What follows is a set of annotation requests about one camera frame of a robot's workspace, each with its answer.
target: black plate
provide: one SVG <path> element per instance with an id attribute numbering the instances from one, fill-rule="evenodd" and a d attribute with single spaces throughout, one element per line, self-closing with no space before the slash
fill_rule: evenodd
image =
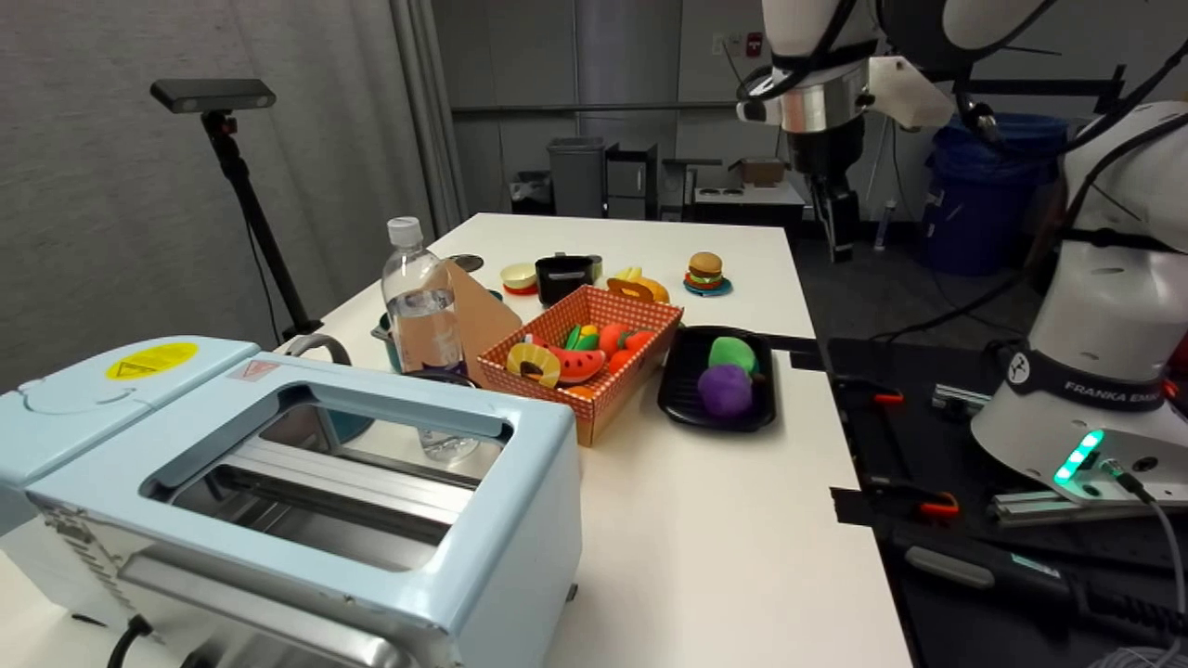
<path id="1" fill-rule="evenodd" d="M 741 415 L 720 418 L 702 409 L 698 375 L 707 372 L 714 337 L 741 337 L 754 347 L 754 404 Z M 771 347 L 751 328 L 682 326 L 672 337 L 657 404 L 672 421 L 702 429 L 759 429 L 777 418 Z"/>

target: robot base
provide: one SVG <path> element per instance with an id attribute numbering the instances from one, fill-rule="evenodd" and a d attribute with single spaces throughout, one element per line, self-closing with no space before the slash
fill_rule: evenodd
<path id="1" fill-rule="evenodd" d="M 1099 429 L 1099 445 L 1066 468 L 1077 445 Z M 1077 500 L 1134 500 L 1105 462 L 1134 470 L 1150 495 L 1188 505 L 1188 418 L 1163 404 L 1156 413 L 1099 413 L 1050 394 L 1020 398 L 1000 385 L 991 404 L 972 415 L 984 451 L 1017 474 Z"/>

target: green light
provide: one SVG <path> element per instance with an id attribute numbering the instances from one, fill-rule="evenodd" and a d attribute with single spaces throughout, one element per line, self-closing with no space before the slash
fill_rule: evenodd
<path id="1" fill-rule="evenodd" d="M 1105 429 L 1084 429 L 1084 437 L 1073 445 L 1073 451 L 1053 470 L 1053 482 L 1069 482 L 1079 462 L 1105 442 Z"/>

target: sticker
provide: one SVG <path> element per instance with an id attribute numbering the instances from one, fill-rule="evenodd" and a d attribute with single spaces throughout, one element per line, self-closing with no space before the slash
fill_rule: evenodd
<path id="1" fill-rule="evenodd" d="M 249 359 L 241 372 L 234 372 L 232 379 L 241 379 L 241 382 L 258 382 L 265 375 L 270 375 L 279 363 L 276 359 Z"/>
<path id="2" fill-rule="evenodd" d="M 159 340 L 159 346 L 120 356 L 108 368 L 108 379 L 113 382 L 146 382 L 146 379 L 186 368 L 193 356 L 197 356 L 197 340 Z"/>

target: label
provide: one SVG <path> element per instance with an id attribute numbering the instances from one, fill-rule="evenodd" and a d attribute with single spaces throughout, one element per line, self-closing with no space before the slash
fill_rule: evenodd
<path id="1" fill-rule="evenodd" d="M 279 363 L 276 359 L 249 359 L 241 372 L 234 372 L 232 379 L 241 382 L 261 382 L 265 375 L 270 375 Z"/>
<path id="2" fill-rule="evenodd" d="M 453 291 L 427 284 L 387 305 L 395 321 L 397 368 L 404 375 L 469 382 L 464 346 L 453 317 Z"/>
<path id="3" fill-rule="evenodd" d="M 159 340 L 138 352 L 120 356 L 108 368 L 113 382 L 150 382 L 156 375 L 170 375 L 197 356 L 197 340 Z"/>

